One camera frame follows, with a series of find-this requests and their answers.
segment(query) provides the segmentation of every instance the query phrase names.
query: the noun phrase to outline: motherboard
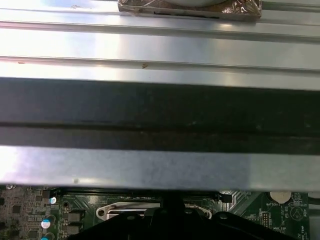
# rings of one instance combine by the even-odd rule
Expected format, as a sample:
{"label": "motherboard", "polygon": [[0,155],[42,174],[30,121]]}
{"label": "motherboard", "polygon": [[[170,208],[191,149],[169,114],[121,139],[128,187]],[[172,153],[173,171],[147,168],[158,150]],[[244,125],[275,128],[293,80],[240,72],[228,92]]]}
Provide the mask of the motherboard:
{"label": "motherboard", "polygon": [[[183,201],[208,218],[227,211],[298,240],[310,239],[307,193],[290,192],[284,201],[269,192],[221,193],[231,196],[232,201],[200,196],[188,196]],[[121,211],[143,214],[148,206],[160,206],[160,199],[81,190],[52,197],[45,187],[10,184],[0,189],[0,240],[67,240]]]}

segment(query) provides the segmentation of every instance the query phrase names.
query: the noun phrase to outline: green circuit board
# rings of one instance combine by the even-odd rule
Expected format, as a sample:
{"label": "green circuit board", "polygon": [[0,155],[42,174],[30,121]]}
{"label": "green circuit board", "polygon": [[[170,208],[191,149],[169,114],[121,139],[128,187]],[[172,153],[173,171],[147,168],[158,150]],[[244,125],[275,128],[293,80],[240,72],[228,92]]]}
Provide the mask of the green circuit board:
{"label": "green circuit board", "polygon": [[[159,202],[150,197],[78,193],[53,200],[44,198],[42,191],[41,187],[22,186],[1,190],[0,199],[4,204],[0,205],[0,222],[5,222],[7,228],[0,230],[0,240],[41,240],[48,233],[54,240],[66,240],[71,234],[101,223],[103,220],[96,214],[100,207],[118,202]],[[224,193],[232,195],[232,203],[200,197],[186,198],[184,202],[210,210],[212,214],[228,211],[299,240],[310,239],[307,193],[293,192],[284,204],[273,201],[265,192]],[[48,216],[54,216],[55,222],[43,228],[42,221]]]}

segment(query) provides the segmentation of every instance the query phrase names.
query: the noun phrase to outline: metal sheet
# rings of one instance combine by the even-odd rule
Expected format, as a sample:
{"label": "metal sheet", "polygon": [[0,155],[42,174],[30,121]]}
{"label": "metal sheet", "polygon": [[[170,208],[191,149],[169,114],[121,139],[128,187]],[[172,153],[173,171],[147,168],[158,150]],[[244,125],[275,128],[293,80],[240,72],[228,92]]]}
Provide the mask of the metal sheet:
{"label": "metal sheet", "polygon": [[15,146],[1,146],[0,152],[0,183],[210,191],[320,189],[319,156]]}
{"label": "metal sheet", "polygon": [[309,44],[175,36],[0,29],[0,55],[318,70]]}
{"label": "metal sheet", "polygon": [[252,24],[135,17],[114,1],[13,0],[0,3],[0,26],[3,77],[319,89],[314,12],[264,10]]}

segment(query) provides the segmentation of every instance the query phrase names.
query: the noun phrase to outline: cable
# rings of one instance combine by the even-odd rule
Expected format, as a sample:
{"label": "cable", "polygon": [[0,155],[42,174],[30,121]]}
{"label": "cable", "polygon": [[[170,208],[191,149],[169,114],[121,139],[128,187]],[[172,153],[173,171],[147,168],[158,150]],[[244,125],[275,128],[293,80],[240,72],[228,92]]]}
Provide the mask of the cable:
{"label": "cable", "polygon": [[320,205],[320,198],[308,197],[309,204]]}

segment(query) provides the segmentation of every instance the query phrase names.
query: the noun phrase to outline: foil wrapper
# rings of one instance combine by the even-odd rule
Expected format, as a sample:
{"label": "foil wrapper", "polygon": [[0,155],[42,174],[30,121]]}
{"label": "foil wrapper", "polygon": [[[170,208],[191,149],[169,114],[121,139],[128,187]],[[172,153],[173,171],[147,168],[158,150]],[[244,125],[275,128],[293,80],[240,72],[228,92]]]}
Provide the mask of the foil wrapper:
{"label": "foil wrapper", "polygon": [[186,7],[171,4],[165,0],[118,0],[121,12],[133,14],[192,16],[214,19],[256,21],[261,17],[261,0],[226,0],[205,7]]}

